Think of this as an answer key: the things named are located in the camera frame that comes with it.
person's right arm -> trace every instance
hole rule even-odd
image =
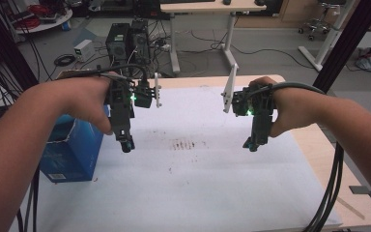
[[[273,83],[268,77],[253,82]],[[278,118],[271,137],[317,123],[328,128],[371,185],[371,113],[354,101],[286,88],[273,94]]]

black pole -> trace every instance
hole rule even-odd
[[[313,86],[328,92],[371,25],[371,0],[360,0]]]
[[[20,88],[25,91],[39,84],[22,53],[17,49],[14,39],[0,17],[0,58],[16,79]]]

blue box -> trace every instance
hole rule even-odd
[[[90,123],[61,116],[43,150],[41,172],[53,183],[91,181],[102,139]]]

office chair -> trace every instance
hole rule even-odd
[[[318,5],[324,8],[324,12],[319,18],[312,18],[304,22],[304,26],[302,26],[298,32],[303,34],[303,27],[308,27],[311,30],[308,36],[309,41],[313,41],[315,39],[313,33],[316,30],[322,30],[322,32],[326,34],[329,32],[331,27],[329,23],[325,22],[325,17],[327,16],[329,9],[340,8],[341,6],[345,5],[345,3],[346,0],[318,0]]]

keyboard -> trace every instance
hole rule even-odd
[[[215,0],[159,0],[160,4],[215,2]]]

